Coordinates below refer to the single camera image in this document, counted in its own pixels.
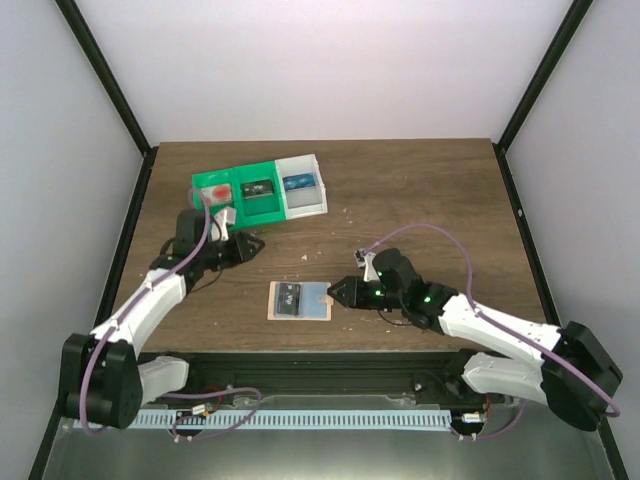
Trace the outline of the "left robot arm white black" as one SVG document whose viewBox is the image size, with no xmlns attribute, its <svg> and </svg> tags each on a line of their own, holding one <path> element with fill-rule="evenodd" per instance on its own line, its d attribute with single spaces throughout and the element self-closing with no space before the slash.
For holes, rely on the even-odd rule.
<svg viewBox="0 0 640 480">
<path fill-rule="evenodd" d="M 187 361 L 158 356 L 141 364 L 142 347 L 170 311 L 193 291 L 204 273 L 222 273 L 254 259 L 265 247 L 259 237 L 234 230 L 236 211 L 216 214 L 186 209 L 175 234 L 159 250 L 142 283 L 122 306 L 88 334 L 63 344 L 58 405 L 62 416 L 88 434 L 127 428 L 142 406 L 178 398 L 186 386 Z"/>
</svg>

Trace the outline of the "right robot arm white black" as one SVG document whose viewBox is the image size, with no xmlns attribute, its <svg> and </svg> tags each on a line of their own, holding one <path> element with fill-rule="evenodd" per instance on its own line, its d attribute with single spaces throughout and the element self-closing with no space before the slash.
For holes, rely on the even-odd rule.
<svg viewBox="0 0 640 480">
<path fill-rule="evenodd" d="M 609 402 L 623 375 L 588 327 L 526 321 L 475 304 L 453 287 L 424 280 L 396 248 L 358 250 L 355 257 L 363 274 L 331 284 L 328 296 L 349 309 L 398 310 L 416 328 L 485 347 L 457 364 L 454 377 L 464 388 L 537 402 L 583 431 L 613 414 Z"/>
</svg>

